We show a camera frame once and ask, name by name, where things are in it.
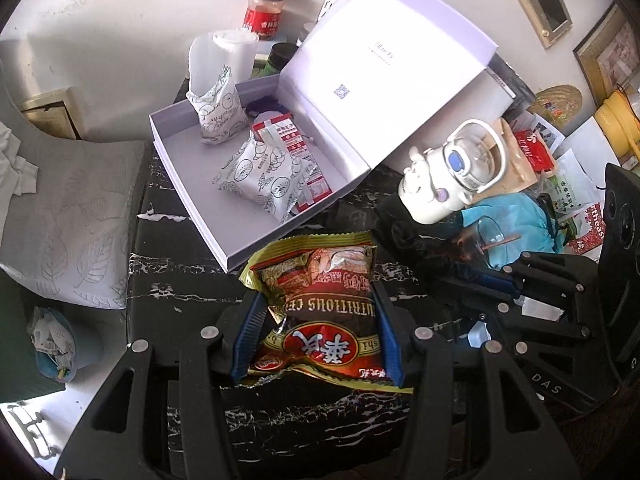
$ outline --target woven hat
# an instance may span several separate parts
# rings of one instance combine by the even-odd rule
[[[527,109],[538,114],[558,129],[562,129],[582,108],[582,94],[571,85],[552,86],[536,94],[536,100]]]

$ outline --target blue button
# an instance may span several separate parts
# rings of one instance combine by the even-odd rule
[[[449,165],[453,171],[459,173],[460,171],[465,169],[465,161],[462,160],[462,157],[458,152],[449,153]]]

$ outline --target wall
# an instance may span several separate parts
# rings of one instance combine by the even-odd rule
[[[290,40],[323,0],[286,0]],[[611,0],[565,0],[574,26],[545,51],[517,0],[445,0],[489,34],[534,91],[573,84],[593,113],[573,49]],[[148,113],[170,104],[193,38],[233,28],[246,0],[23,0],[0,34],[16,102],[72,86],[91,140],[148,138]]]

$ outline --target blue plastic bag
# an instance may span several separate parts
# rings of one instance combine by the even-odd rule
[[[505,238],[520,235],[518,240],[505,244],[506,259],[504,262],[494,262],[497,268],[510,264],[520,257],[523,251],[531,253],[561,253],[562,233],[556,238],[549,232],[545,212],[529,196],[524,193],[485,198],[477,205],[462,211],[464,227],[472,224],[481,216],[489,216],[500,227]]]

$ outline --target wooden picture frame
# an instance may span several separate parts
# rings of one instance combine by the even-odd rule
[[[553,45],[572,26],[564,0],[518,1],[545,48]]]
[[[623,88],[640,72],[640,43],[616,5],[574,49],[591,95],[599,107],[620,84]]]

